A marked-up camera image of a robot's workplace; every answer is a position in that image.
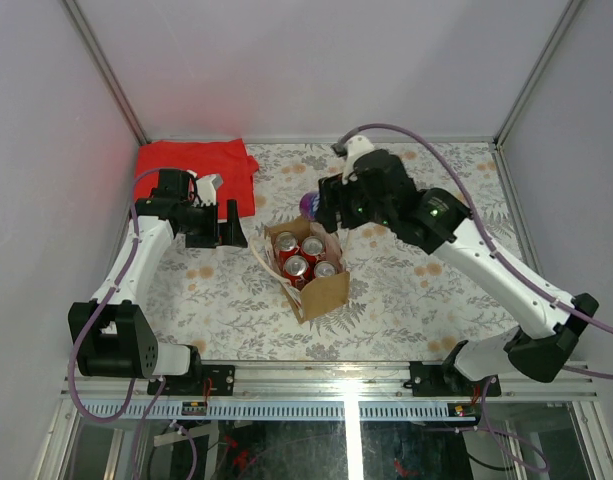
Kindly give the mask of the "red cola can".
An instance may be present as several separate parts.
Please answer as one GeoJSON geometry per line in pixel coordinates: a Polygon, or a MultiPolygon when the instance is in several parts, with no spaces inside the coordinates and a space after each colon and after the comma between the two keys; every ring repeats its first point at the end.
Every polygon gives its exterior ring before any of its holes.
{"type": "Polygon", "coordinates": [[[328,278],[337,274],[337,267],[330,261],[319,261],[313,267],[313,278],[328,278]]]}
{"type": "Polygon", "coordinates": [[[305,238],[300,245],[300,252],[312,266],[326,259],[325,243],[316,236],[305,238]]]}
{"type": "Polygon", "coordinates": [[[282,268],[285,261],[291,256],[297,255],[300,246],[297,237],[290,231],[279,233],[274,240],[274,253],[279,268],[282,268]]]}
{"type": "Polygon", "coordinates": [[[302,290],[312,279],[312,268],[303,256],[292,255],[285,260],[282,274],[294,288],[302,290]]]}

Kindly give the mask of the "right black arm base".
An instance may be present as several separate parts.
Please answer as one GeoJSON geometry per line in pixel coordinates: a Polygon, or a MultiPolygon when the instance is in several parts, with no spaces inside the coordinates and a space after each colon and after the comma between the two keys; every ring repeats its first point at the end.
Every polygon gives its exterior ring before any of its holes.
{"type": "Polygon", "coordinates": [[[405,389],[415,397],[470,397],[482,394],[488,377],[479,381],[467,379],[453,368],[441,363],[411,361],[408,365],[409,379],[403,383],[405,389]]]}

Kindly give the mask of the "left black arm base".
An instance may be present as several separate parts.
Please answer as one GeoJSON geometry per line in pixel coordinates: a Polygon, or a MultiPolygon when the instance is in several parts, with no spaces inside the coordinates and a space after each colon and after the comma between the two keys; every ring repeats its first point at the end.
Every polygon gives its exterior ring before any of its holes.
{"type": "Polygon", "coordinates": [[[164,396],[226,397],[232,396],[236,367],[227,364],[204,364],[197,372],[184,376],[166,376],[164,396]]]}

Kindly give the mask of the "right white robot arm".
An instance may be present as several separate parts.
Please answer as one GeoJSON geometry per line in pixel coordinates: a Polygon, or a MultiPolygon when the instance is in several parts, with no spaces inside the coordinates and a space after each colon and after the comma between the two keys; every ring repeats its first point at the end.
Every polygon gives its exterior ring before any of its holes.
{"type": "Polygon", "coordinates": [[[598,308],[591,295],[558,289],[504,248],[486,243],[469,207],[444,189],[418,189],[400,158],[384,149],[353,156],[343,173],[321,179],[311,211],[329,233],[366,223],[387,227],[402,242],[467,275],[517,322],[503,334],[453,348],[441,372],[453,394],[513,371],[552,382],[586,327],[578,316],[598,308]]]}

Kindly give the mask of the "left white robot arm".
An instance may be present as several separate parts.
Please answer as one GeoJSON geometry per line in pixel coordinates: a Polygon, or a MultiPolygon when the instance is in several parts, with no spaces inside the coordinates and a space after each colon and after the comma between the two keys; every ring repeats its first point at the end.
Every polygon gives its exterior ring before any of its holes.
{"type": "Polygon", "coordinates": [[[160,342],[143,311],[163,254],[177,236],[191,249],[245,248],[237,202],[219,217],[218,174],[198,176],[176,168],[154,170],[157,183],[130,207],[124,243],[102,285],[68,313],[73,350],[69,373],[149,379],[170,377],[183,394],[205,381],[196,348],[160,342]]]}

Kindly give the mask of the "red cola can front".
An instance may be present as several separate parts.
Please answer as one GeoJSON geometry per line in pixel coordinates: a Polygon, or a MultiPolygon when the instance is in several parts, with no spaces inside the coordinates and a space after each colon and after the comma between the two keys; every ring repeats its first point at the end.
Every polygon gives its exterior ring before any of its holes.
{"type": "Polygon", "coordinates": [[[282,274],[294,288],[302,290],[312,279],[312,268],[303,256],[292,255],[285,260],[282,274]]]}

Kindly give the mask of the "purple soda can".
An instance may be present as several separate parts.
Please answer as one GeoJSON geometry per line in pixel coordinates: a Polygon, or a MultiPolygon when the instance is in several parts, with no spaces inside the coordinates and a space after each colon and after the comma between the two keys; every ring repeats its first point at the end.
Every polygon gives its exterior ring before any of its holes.
{"type": "Polygon", "coordinates": [[[304,194],[299,202],[301,216],[310,222],[314,222],[319,208],[319,200],[320,195],[316,191],[304,194]]]}

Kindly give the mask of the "watermelon canvas tote bag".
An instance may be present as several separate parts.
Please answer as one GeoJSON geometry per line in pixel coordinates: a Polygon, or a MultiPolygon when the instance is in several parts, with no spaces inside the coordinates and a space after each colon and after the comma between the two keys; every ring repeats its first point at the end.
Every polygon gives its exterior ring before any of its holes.
{"type": "Polygon", "coordinates": [[[262,236],[253,236],[249,248],[262,269],[276,280],[297,321],[302,324],[331,313],[345,305],[349,298],[350,272],[348,271],[342,244],[336,234],[326,233],[324,228],[303,217],[287,223],[265,226],[262,236]],[[293,234],[301,245],[307,237],[314,235],[323,241],[324,261],[329,261],[337,272],[328,277],[309,280],[302,288],[291,284],[282,272],[276,240],[282,233],[293,234]]]}

